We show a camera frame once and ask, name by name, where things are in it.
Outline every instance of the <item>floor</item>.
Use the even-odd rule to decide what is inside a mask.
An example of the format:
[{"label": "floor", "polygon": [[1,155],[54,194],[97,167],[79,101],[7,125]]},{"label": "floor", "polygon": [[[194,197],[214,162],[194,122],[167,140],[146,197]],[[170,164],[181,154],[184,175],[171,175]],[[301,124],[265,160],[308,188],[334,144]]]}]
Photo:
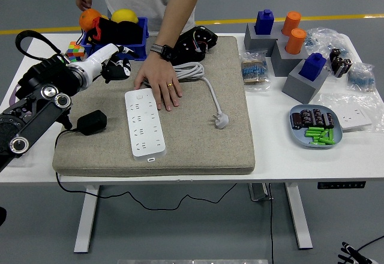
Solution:
[{"label": "floor", "polygon": [[[0,98],[23,55],[14,29],[74,27],[80,11],[74,0],[0,0]],[[106,11],[104,0],[93,7]],[[383,15],[384,0],[199,0],[196,20],[256,18],[271,9],[275,17],[290,10],[303,16]],[[326,27],[350,37],[365,63],[375,66],[376,85],[384,95],[382,17],[312,20],[304,29]],[[214,32],[245,32],[244,23],[207,25]],[[186,195],[218,200],[230,184],[105,186],[102,195],[129,190],[150,208],[172,208]],[[275,263],[337,263],[341,242],[358,248],[384,234],[381,181],[358,190],[299,188],[314,248],[298,250],[283,184],[272,184]],[[88,254],[74,254],[83,195],[58,186],[1,186],[0,206],[8,211],[0,227],[0,263],[117,263],[122,259],[268,259],[271,261],[270,202],[250,200],[238,184],[220,203],[185,199],[175,211],[148,211],[129,196],[99,200]],[[384,263],[383,240],[361,253]]]}]

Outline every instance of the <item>orange toy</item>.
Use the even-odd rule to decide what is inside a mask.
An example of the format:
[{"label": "orange toy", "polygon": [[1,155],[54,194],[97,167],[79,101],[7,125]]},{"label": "orange toy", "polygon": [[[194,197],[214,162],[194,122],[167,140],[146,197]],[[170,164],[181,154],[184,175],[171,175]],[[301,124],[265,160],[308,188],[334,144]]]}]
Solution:
[{"label": "orange toy", "polygon": [[97,11],[96,9],[87,9],[83,11],[80,15],[79,24],[80,27],[86,32],[90,29],[92,29],[92,21],[97,18],[101,17],[101,13]]},{"label": "orange toy", "polygon": [[299,26],[300,20],[301,20],[301,14],[299,12],[296,12],[296,11],[288,12],[286,21],[284,22],[283,29],[281,30],[281,33],[289,37],[292,29],[295,29]]},{"label": "orange toy", "polygon": [[307,33],[305,30],[301,28],[293,29],[288,39],[286,51],[293,55],[299,54],[306,37]]}]

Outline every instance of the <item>blue basket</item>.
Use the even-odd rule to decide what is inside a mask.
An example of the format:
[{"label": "blue basket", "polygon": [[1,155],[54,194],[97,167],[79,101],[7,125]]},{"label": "blue basket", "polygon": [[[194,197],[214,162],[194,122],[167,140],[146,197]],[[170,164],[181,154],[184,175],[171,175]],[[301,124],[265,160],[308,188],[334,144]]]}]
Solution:
[{"label": "blue basket", "polygon": [[[118,56],[122,58],[128,58],[129,60],[135,60],[135,61],[144,61],[146,59],[146,51],[145,51],[145,44],[146,44],[146,39],[149,37],[148,34],[148,18],[146,17],[139,17],[139,26],[143,28],[143,39],[141,44],[131,44],[131,45],[124,45],[125,47],[128,47],[129,49],[133,50],[136,54],[138,54],[138,58],[133,58],[129,54],[123,54],[123,53],[118,53]],[[86,43],[86,37],[84,36],[81,40],[80,45],[84,47],[85,52],[87,55],[91,55],[92,53],[95,53],[98,49],[104,47],[103,44],[98,44],[98,45],[91,45]]]}]

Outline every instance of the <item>black strap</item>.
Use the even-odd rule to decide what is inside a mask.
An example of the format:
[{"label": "black strap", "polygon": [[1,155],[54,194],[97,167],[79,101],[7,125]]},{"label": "black strap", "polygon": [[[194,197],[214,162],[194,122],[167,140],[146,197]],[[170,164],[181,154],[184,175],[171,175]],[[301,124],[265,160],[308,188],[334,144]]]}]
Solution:
[{"label": "black strap", "polygon": [[39,39],[39,40],[45,42],[46,44],[48,44],[52,48],[52,50],[55,51],[57,54],[61,53],[61,51],[55,45],[53,45],[53,43],[51,41],[49,41],[45,36],[43,36],[39,32],[36,32],[36,31],[33,31],[33,30],[24,30],[24,31],[20,32],[16,36],[15,44],[16,44],[16,48],[18,49],[18,51],[20,51],[25,56],[28,56],[28,57],[30,57],[32,59],[36,59],[36,60],[40,60],[40,61],[46,59],[46,58],[32,56],[32,55],[30,55],[29,53],[27,53],[26,51],[24,51],[22,49],[21,42],[26,37],[32,37],[32,38]]}]

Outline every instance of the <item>gray plate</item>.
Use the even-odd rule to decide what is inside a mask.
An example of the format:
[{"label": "gray plate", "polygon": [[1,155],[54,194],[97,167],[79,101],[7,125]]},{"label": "gray plate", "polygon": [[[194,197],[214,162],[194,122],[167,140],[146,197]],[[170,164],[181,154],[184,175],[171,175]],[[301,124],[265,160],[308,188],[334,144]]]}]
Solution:
[{"label": "gray plate", "polygon": [[[313,109],[319,109],[322,114],[324,113],[330,113],[332,115],[332,118],[334,120],[335,127],[334,129],[334,145],[314,145],[310,144],[312,142],[312,138],[310,137],[305,137],[305,131],[307,130],[306,128],[301,128],[299,130],[293,129],[292,128],[292,123],[290,121],[290,116],[292,113],[300,113],[302,110],[313,110]],[[295,139],[301,144],[306,147],[311,147],[311,148],[316,148],[316,149],[329,149],[337,145],[341,141],[341,138],[343,138],[343,131],[341,130],[340,123],[337,119],[336,114],[329,108],[321,105],[310,105],[310,104],[301,104],[293,107],[290,112],[289,112],[289,122],[290,122],[290,127],[292,134]]]}]

